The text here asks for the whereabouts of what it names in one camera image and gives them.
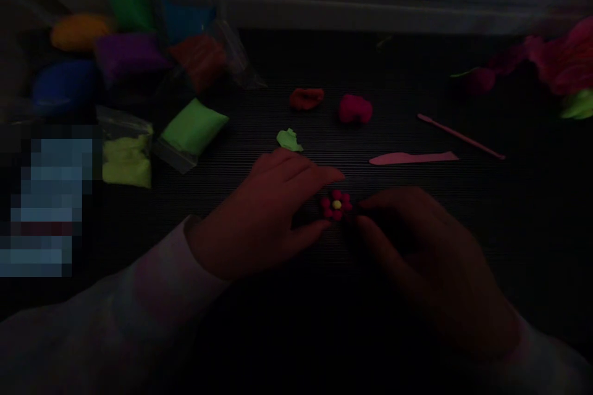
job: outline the red clay flower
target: red clay flower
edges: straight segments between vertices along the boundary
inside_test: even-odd
[[[496,73],[490,68],[475,68],[463,77],[463,87],[472,96],[486,94],[495,82]]]
[[[322,197],[321,208],[323,208],[323,216],[326,218],[333,218],[336,221],[342,219],[343,213],[352,210],[350,203],[350,195],[342,193],[340,190],[332,191],[332,200],[328,197]]]
[[[544,42],[525,39],[527,57],[535,63],[539,80],[557,95],[575,94],[593,87],[593,17],[579,23],[564,37]]]

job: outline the lime green clay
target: lime green clay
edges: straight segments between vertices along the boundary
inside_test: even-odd
[[[121,138],[103,143],[103,181],[106,183],[151,187],[149,135]]]
[[[199,156],[228,121],[227,116],[194,99],[171,120],[161,137],[176,150]]]

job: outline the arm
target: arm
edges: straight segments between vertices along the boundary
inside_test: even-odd
[[[394,188],[359,202],[404,221],[416,250],[402,257],[368,217],[357,223],[396,291],[463,358],[447,362],[495,393],[586,394],[593,370],[577,352],[535,330],[498,288],[480,245],[419,188]]]
[[[63,304],[0,324],[2,393],[119,393],[137,388],[228,283],[202,268],[184,220],[123,271]]]
[[[291,230],[323,186],[343,180],[285,149],[264,154],[206,219],[186,219],[129,268],[63,304],[0,324],[0,393],[129,393],[165,383],[195,319],[233,280],[274,267],[330,223]]]

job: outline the ribbed surface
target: ribbed surface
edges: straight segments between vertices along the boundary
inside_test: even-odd
[[[528,320],[570,341],[591,342],[593,168],[587,141],[593,122],[558,119],[557,99],[537,81],[531,66],[501,79],[482,98],[464,100],[450,89],[449,74],[483,63],[507,41],[396,36],[377,52],[373,35],[251,31],[242,37],[268,89],[245,92],[223,82],[201,98],[230,122],[186,175],[153,159],[152,190],[103,186],[97,242],[75,272],[115,272],[187,214],[207,215],[240,184],[260,154],[277,147],[277,132],[290,127],[305,155],[346,175],[339,188],[354,201],[391,186],[426,188],[476,234],[505,294]],[[294,112],[288,97],[299,86],[324,88],[326,98],[317,109]],[[368,125],[339,124],[337,107],[344,93],[372,102]],[[162,104],[137,114],[156,122],[192,96],[190,90],[165,94]],[[507,160],[418,120],[418,112]],[[460,160],[385,167],[368,163],[387,152],[449,150]],[[298,220],[317,215],[311,201]],[[294,306],[292,316],[309,310],[307,304],[340,310],[354,294],[348,314],[364,310],[357,304],[372,299],[368,292],[376,287],[369,284],[369,269],[356,256],[355,239],[347,230],[335,224],[318,245],[277,272],[239,284],[221,303],[224,310],[217,319],[228,323],[228,317],[237,317],[236,323],[260,325],[270,315],[266,304]],[[249,304],[263,311],[246,321]],[[358,328],[373,329],[373,319],[358,320]],[[289,320],[281,317],[279,322]]]

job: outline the pink plastic knife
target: pink plastic knife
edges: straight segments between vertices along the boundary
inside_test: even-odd
[[[419,164],[421,162],[441,162],[443,160],[459,160],[453,152],[439,154],[408,154],[404,152],[389,153],[369,160],[373,165]]]

